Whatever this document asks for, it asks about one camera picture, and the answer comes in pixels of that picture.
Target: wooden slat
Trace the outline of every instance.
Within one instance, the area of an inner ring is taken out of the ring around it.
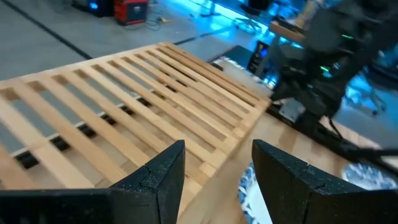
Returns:
[[[137,148],[130,140],[117,132],[110,124],[97,116],[89,107],[82,103],[75,95],[50,77],[41,79],[48,91],[54,94],[62,103],[67,105],[75,114],[82,119],[97,134],[110,142],[124,156],[137,166],[143,166],[149,161],[149,156]]]
[[[143,61],[141,59],[139,59],[135,56],[131,56],[130,58],[131,58],[131,60],[135,61],[137,64],[143,63]],[[166,98],[172,100],[174,103],[176,103],[179,106],[181,106],[182,108],[186,109],[191,114],[193,114],[197,118],[201,119],[202,121],[207,123],[209,126],[214,128],[215,130],[219,131],[221,134],[223,134],[225,136],[231,135],[231,133],[232,133],[231,130],[229,130],[228,128],[226,128],[225,126],[223,126],[222,124],[217,122],[214,118],[212,118],[208,114],[199,110],[196,106],[194,106],[191,103],[184,100],[180,95],[174,93],[173,91],[169,90],[165,86],[161,85],[160,83],[158,83],[156,80],[154,80],[150,76],[142,73],[140,70],[138,70],[137,68],[134,68],[132,65],[128,64],[127,62],[125,62],[121,59],[115,58],[113,61],[115,63],[117,63],[118,65],[122,66],[123,68],[125,68],[127,71],[129,71],[135,77],[140,78],[146,84],[150,85],[156,92],[160,93],[161,95],[164,95]],[[123,74],[116,68],[111,67],[111,65],[106,64],[106,65],[104,65],[104,68],[107,71],[112,70],[111,74],[114,78],[117,78],[118,80],[125,83],[126,85],[129,85],[138,94],[144,96],[142,93],[139,92],[138,89],[141,89],[145,93],[150,93],[150,91],[146,90],[143,86],[141,86],[140,84],[138,84],[133,79],[129,78],[127,75]],[[168,103],[164,102],[163,100],[157,100],[158,98],[153,98],[153,97],[149,97],[147,100],[150,101],[152,99],[153,100],[156,99],[156,101],[157,101],[157,103],[153,103],[153,104],[156,104],[158,107],[160,107],[166,113],[168,113],[171,117],[174,116],[175,119],[177,119],[179,121],[183,119],[182,116],[186,117],[181,112],[178,112],[175,108],[172,108],[172,106],[170,106]],[[186,117],[186,118],[187,118],[187,122],[191,123],[191,126],[195,126],[194,128],[192,128],[191,131],[193,131],[194,133],[197,133],[201,137],[203,135],[207,135],[207,137],[204,140],[211,141],[211,142],[209,142],[210,144],[213,144],[213,143],[215,144],[216,142],[220,141],[219,139],[217,139],[213,135],[211,135],[207,130],[202,128],[200,125],[194,123],[188,117]],[[215,147],[220,146],[220,144],[222,144],[222,143],[218,142],[217,145],[215,145]]]
[[[89,66],[81,66],[83,71],[87,71],[86,74],[89,75],[93,80],[99,83],[102,87],[110,91],[114,96],[119,98],[126,106],[132,109],[137,114],[144,117],[148,120],[152,125],[159,128],[165,134],[170,136],[173,140],[184,139],[186,147],[189,151],[191,151],[194,155],[199,157],[201,160],[208,162],[214,167],[219,167],[219,165],[224,161],[225,157],[213,157],[206,149],[202,148],[195,141],[191,140],[184,133],[179,131],[177,128],[170,125],[164,119],[153,113],[149,108],[145,107],[137,100],[135,100],[132,96],[128,95],[122,89],[120,89],[117,85],[113,84],[109,81],[104,75],[97,72],[94,68]]]
[[[147,53],[153,55],[153,57],[159,58],[161,63],[163,63],[165,65],[169,64],[175,68],[179,68],[180,69],[179,71],[183,72],[183,74],[169,66],[167,66],[167,67],[169,67],[169,69],[167,69],[167,70],[164,67],[161,67],[161,69],[165,69],[166,72],[169,72],[171,75],[177,77],[177,79],[180,82],[184,83],[186,86],[189,86],[189,87],[195,89],[196,91],[199,91],[203,95],[207,96],[208,99],[217,103],[222,108],[225,108],[228,111],[240,116],[241,118],[244,118],[247,115],[247,113],[245,113],[243,110],[239,109],[237,107],[237,105],[232,103],[232,101],[230,99],[228,99],[226,96],[223,97],[223,95],[216,94],[211,88],[207,87],[203,83],[199,83],[199,82],[193,81],[191,78],[188,78],[186,75],[189,75],[190,77],[192,77],[193,75],[190,75],[190,72],[194,72],[194,71],[188,69],[187,67],[184,67],[178,61],[170,58],[169,56],[163,54],[162,52],[160,52],[158,50],[149,50]]]
[[[77,130],[53,106],[23,82],[16,82],[14,91],[40,117],[57,130],[69,145],[78,150],[95,168],[112,183],[121,180],[127,174],[118,167],[100,148]]]
[[[206,63],[199,58],[193,56],[192,54],[185,52],[179,49],[174,44],[170,43],[163,43],[159,45],[165,45],[167,48],[172,49],[174,52],[183,55],[185,58],[189,59],[190,65],[198,65],[201,68],[204,68],[204,76],[213,80],[217,84],[221,85],[225,89],[229,90],[230,92],[234,93],[236,96],[242,97],[247,102],[256,105],[258,101],[261,99],[260,97],[256,96],[251,90],[247,89],[240,83],[235,82],[233,79],[228,77],[225,73],[221,72],[217,68],[211,66],[209,63]]]
[[[0,144],[0,181],[6,189],[29,190],[38,186]]]
[[[24,143],[33,156],[43,164],[64,186],[90,188],[86,179],[48,140],[0,96],[0,120],[16,138]]]
[[[191,61],[189,61],[188,59],[184,58],[183,56],[181,56],[165,47],[159,49],[159,51],[161,51],[162,53],[168,55],[169,57],[177,60],[180,63],[180,66],[177,67],[178,69],[189,71],[188,74],[190,74],[194,79],[202,82],[203,84],[207,85],[214,91],[221,93],[222,95],[226,96],[227,98],[232,100],[234,103],[236,103],[239,106],[242,106],[243,108],[247,109],[248,111],[253,110],[253,106],[249,105],[247,102],[243,101],[236,95],[232,94],[230,91],[223,88],[223,84],[219,84],[218,82],[213,82],[211,79],[209,79],[207,77],[207,76],[209,76],[207,74],[209,72],[207,72],[203,68],[199,67],[198,65],[192,64]]]
[[[160,60],[158,60],[157,58],[147,54],[147,53],[140,53],[140,56],[144,57],[147,60],[150,60],[152,63],[154,63],[155,65],[159,66],[160,70],[164,70],[165,72],[169,73],[169,74],[173,74],[176,75],[179,72],[168,66],[166,63],[161,62]],[[142,68],[148,70],[149,72],[151,72],[151,74],[155,75],[159,80],[163,81],[164,83],[167,83],[168,85],[170,85],[173,89],[177,90],[178,92],[183,93],[185,96],[187,96],[188,98],[190,98],[191,100],[193,100],[194,102],[198,103],[199,105],[202,105],[203,107],[205,107],[208,111],[210,111],[211,113],[213,113],[214,115],[216,115],[217,117],[219,117],[220,119],[226,121],[227,123],[229,123],[232,126],[235,126],[236,123],[238,122],[238,120],[234,117],[232,117],[231,115],[229,115],[228,113],[226,113],[224,110],[222,110],[221,108],[219,108],[218,106],[215,106],[213,103],[211,103],[210,99],[206,99],[205,97],[203,97],[201,94],[198,93],[202,93],[202,92],[196,92],[193,93],[192,91],[189,90],[189,86],[185,87],[181,84],[179,84],[177,81],[175,81],[173,78],[169,77],[168,75],[164,74],[163,72],[161,72],[160,70],[150,66],[148,63],[145,63],[143,61],[140,61],[138,63]]]
[[[137,138],[148,144],[150,147],[154,148],[157,152],[160,153],[168,147],[168,145],[160,140],[155,134],[146,130],[141,123],[137,122],[134,118],[119,109],[105,96],[81,79],[76,73],[63,73],[62,76],[83,94],[92,99],[110,117],[126,127]],[[185,170],[188,173],[188,176],[197,181],[200,185],[204,185],[209,177],[202,173],[190,162],[193,160],[193,155],[190,152],[186,152],[185,155],[187,159],[187,162],[185,163]]]

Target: green light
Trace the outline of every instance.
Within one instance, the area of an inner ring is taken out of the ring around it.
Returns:
[[[354,37],[347,36],[347,35],[344,35],[344,34],[342,34],[342,36],[345,37],[345,38],[349,38],[349,39],[353,39],[354,38]]]
[[[329,72],[329,68],[326,68],[326,67],[321,66],[321,69],[322,69],[323,71],[325,71],[325,72]]]

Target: blue led light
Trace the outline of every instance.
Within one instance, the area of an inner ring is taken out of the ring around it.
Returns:
[[[90,9],[97,10],[98,9],[98,5],[96,3],[91,2],[90,3]]]
[[[261,54],[261,57],[265,57],[268,54],[267,49],[262,50],[260,54]]]

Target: concrete floor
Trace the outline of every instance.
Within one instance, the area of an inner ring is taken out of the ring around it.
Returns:
[[[126,30],[117,26],[113,18],[97,18],[67,5],[56,3],[58,1],[13,0],[12,2],[92,57],[162,41],[179,42],[226,27],[230,29],[215,35],[196,38],[181,44],[180,47],[206,60],[234,45],[242,45],[251,50],[258,39],[266,42],[271,40],[269,37],[264,38],[262,35],[255,36],[236,30],[233,28],[233,20],[224,16],[191,18],[190,14],[197,14],[200,7],[190,1],[161,1],[159,6],[153,7],[152,11],[156,14],[151,14],[151,18],[156,18],[160,13],[162,17],[171,20],[168,24],[162,24],[158,31],[145,28]],[[2,2],[0,2],[0,30],[2,31],[0,34],[0,80],[84,60],[82,56]],[[398,138],[396,138],[398,136],[398,108],[396,108],[398,96],[395,93],[382,91],[379,94],[388,103],[386,114],[372,118],[349,106],[343,106],[336,119],[382,146],[398,146]],[[44,134],[52,134],[53,130],[31,113],[26,105],[16,102],[16,107],[26,114]],[[65,116],[73,122],[79,121],[72,113],[65,112]],[[1,125],[0,141],[10,151],[21,148],[21,145]]]

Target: wooden slatted panel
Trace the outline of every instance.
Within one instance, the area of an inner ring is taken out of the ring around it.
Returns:
[[[67,83],[114,122],[109,124],[100,118],[79,94],[64,86]],[[95,137],[85,136],[40,95],[41,91],[48,91],[64,104],[95,132]],[[150,106],[143,105],[131,92]],[[114,105],[108,94],[134,114]],[[71,150],[63,153],[56,149],[13,107],[12,100],[22,100],[33,109]],[[19,152],[29,151],[39,165],[26,172],[0,146],[0,166],[4,166],[0,179],[7,189],[41,188],[38,182],[50,188],[108,187],[144,165],[172,141],[184,139],[187,152],[182,213],[233,155],[266,106],[266,99],[170,44],[1,81],[0,123],[26,146]],[[46,179],[45,170],[52,179]],[[55,184],[54,178],[61,185]]]

